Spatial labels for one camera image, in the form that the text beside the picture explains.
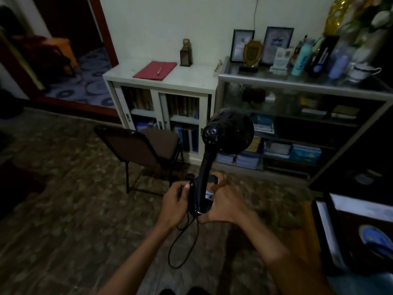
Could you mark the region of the person's right hand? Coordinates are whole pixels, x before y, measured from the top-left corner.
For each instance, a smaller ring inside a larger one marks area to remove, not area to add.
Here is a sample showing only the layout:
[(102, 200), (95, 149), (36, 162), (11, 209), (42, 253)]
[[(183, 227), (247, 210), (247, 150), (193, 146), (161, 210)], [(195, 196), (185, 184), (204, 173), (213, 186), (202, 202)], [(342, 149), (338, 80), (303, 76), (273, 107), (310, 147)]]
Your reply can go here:
[(210, 209), (216, 209), (216, 222), (241, 224), (251, 212), (241, 188), (228, 183), (226, 176), (222, 173), (213, 172), (212, 175), (218, 178), (217, 184), (208, 184), (208, 189), (213, 191), (214, 200)]

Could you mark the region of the black desk lamp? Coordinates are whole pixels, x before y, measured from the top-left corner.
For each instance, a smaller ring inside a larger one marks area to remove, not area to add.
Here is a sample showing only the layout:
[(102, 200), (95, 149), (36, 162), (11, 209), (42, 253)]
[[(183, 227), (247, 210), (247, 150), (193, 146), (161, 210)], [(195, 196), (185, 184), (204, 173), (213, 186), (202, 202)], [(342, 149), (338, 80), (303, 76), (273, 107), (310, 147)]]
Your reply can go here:
[(205, 150), (199, 174), (185, 177), (191, 183), (187, 211), (192, 218), (207, 213), (213, 205), (214, 192), (208, 188), (208, 183), (218, 184), (218, 177), (210, 172), (217, 155), (239, 154), (250, 146), (253, 136), (252, 121), (238, 109), (221, 109), (201, 130)]

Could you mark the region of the person's left forearm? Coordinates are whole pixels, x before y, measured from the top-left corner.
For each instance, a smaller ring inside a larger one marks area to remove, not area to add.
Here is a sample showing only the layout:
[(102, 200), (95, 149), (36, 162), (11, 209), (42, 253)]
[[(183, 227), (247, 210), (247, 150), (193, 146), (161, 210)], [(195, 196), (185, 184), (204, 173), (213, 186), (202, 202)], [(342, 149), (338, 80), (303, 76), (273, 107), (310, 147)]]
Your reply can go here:
[(158, 250), (173, 229), (164, 223), (156, 224), (97, 295), (136, 295)]

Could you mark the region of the person's right forearm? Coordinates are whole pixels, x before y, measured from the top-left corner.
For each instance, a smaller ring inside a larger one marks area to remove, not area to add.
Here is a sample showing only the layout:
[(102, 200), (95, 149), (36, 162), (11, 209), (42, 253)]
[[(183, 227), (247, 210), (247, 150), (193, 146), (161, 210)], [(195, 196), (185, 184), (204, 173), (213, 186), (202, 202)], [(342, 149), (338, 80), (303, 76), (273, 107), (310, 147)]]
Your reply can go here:
[(282, 295), (336, 295), (326, 280), (288, 250), (256, 212), (247, 209), (238, 225), (261, 256)]

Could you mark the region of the row of blue books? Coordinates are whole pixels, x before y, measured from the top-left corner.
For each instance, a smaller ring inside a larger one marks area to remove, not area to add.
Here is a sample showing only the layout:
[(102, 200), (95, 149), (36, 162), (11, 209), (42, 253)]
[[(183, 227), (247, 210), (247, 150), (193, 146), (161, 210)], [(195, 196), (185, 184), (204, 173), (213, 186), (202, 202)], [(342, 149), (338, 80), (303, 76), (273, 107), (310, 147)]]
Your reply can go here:
[(197, 154), (199, 152), (199, 127), (197, 125), (171, 122), (171, 129), (179, 135), (184, 153)]

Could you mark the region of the brown padded metal chair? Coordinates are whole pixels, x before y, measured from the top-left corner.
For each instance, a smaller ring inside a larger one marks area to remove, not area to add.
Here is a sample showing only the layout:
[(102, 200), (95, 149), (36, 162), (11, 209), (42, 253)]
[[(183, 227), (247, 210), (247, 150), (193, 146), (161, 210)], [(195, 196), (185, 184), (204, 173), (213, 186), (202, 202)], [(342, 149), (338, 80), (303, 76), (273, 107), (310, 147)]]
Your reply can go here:
[(110, 125), (96, 125), (96, 135), (115, 157), (125, 164), (126, 192), (147, 193), (162, 197), (163, 194), (135, 188), (129, 182), (129, 163), (144, 167), (159, 165), (169, 171), (169, 185), (173, 183), (173, 170), (178, 157), (184, 163), (184, 154), (179, 135), (170, 130), (147, 127), (142, 131)]

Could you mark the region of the stack of grey booklets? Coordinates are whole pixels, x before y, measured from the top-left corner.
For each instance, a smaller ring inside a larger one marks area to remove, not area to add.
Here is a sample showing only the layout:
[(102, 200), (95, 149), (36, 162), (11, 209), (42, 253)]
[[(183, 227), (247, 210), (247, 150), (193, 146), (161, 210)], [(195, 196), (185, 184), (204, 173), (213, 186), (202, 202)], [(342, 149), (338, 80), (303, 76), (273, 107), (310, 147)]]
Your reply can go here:
[(291, 144), (265, 141), (263, 145), (263, 155), (266, 157), (288, 160), (290, 158), (291, 150)]

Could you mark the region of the white cabinet with glass doors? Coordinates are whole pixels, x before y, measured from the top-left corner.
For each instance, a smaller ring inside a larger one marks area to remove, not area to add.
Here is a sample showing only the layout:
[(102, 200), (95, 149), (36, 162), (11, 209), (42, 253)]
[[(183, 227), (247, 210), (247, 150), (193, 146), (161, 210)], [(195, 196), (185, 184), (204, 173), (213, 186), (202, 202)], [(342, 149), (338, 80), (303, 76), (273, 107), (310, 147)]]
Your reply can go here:
[[(103, 79), (124, 128), (137, 130), (137, 119), (149, 118), (159, 129), (170, 130), (171, 122), (193, 124), (199, 127), (199, 152), (184, 153), (186, 163), (200, 166), (204, 154), (201, 130), (214, 114), (215, 95), (218, 78), (213, 76), (213, 67), (193, 64), (190, 67), (177, 65), (163, 81), (136, 79), (133, 76), (149, 64), (151, 59), (129, 59), (112, 68)], [(122, 86), (150, 89), (154, 111), (130, 110), (124, 98)], [(170, 117), (166, 94), (183, 95), (199, 98), (199, 119), (183, 116)]]

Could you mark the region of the brown lantern figurine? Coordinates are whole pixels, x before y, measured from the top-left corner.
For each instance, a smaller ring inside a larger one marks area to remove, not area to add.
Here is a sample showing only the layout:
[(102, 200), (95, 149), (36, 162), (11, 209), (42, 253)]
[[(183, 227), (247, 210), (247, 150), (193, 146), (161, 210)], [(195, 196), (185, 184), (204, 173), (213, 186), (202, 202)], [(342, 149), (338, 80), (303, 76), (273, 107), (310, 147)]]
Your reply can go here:
[(183, 46), (180, 50), (180, 66), (190, 67), (193, 64), (192, 46), (189, 39), (183, 39)]

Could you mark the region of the glass display cabinet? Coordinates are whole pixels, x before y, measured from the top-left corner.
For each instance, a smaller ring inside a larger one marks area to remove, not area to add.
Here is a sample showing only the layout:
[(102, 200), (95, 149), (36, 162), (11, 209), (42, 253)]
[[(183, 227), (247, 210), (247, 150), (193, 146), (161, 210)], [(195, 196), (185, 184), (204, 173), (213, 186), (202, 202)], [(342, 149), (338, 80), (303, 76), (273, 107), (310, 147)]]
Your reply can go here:
[[(361, 83), (348, 79), (330, 80), (326, 75), (313, 79), (276, 75), (259, 67), (256, 73), (239, 72), (239, 63), (227, 57), (218, 75), (215, 110), (235, 108), (244, 113), (271, 116), (274, 134), (256, 132), (261, 142), (257, 170), (273, 180), (290, 177), (311, 186), (347, 154), (356, 142), (383, 117), (393, 114), (393, 89), (377, 76)], [(360, 109), (355, 120), (331, 118), (337, 105)], [(265, 141), (319, 147), (316, 165), (263, 155)]]

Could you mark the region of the dark wooden desk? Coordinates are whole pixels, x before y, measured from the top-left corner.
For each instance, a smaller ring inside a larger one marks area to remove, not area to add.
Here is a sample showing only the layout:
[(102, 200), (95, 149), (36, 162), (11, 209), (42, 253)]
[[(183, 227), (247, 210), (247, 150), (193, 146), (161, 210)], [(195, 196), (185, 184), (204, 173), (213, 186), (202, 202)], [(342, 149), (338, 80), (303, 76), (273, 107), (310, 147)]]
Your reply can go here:
[(311, 202), (311, 209), (327, 274), (393, 274), (393, 261), (372, 253), (358, 232), (361, 225), (371, 225), (393, 241), (393, 198), (324, 193)]

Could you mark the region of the clear acrylic plaque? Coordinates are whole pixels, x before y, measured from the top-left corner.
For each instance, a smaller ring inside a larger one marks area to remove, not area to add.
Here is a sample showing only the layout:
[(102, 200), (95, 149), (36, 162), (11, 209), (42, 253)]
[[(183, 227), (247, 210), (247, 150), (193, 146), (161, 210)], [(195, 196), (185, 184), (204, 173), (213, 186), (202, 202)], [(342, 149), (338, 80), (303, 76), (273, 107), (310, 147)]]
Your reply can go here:
[(292, 59), (293, 52), (293, 48), (284, 49), (283, 47), (278, 47), (269, 72), (276, 75), (287, 75), (288, 65)]

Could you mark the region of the large black framed certificate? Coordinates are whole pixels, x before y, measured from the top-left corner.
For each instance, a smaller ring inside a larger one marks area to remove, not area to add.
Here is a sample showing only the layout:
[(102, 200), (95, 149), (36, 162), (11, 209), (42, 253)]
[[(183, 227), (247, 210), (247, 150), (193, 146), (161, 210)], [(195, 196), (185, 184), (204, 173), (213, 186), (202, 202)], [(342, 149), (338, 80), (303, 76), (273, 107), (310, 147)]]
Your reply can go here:
[(268, 26), (263, 41), (263, 51), (259, 66), (271, 66), (278, 48), (290, 46), (294, 28)]

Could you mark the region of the dark hardcover book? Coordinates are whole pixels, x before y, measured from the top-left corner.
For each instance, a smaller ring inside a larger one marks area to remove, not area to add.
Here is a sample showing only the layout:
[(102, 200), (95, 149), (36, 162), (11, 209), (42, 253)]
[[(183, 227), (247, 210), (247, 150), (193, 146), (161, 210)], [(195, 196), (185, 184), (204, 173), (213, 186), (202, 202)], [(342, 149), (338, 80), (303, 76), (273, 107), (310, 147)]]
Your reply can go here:
[(355, 120), (359, 112), (360, 109), (356, 107), (337, 105), (331, 112), (331, 118)]

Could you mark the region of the white cup with blue rim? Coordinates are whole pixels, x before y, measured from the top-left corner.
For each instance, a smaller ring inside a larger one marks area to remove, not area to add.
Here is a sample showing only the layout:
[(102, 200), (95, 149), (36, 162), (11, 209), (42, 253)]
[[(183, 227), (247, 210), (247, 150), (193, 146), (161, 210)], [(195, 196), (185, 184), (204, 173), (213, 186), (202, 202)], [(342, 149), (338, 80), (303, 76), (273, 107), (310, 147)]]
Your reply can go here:
[(375, 68), (367, 62), (356, 63), (347, 75), (349, 81), (353, 83), (360, 83), (361, 81), (379, 74), (382, 68)]

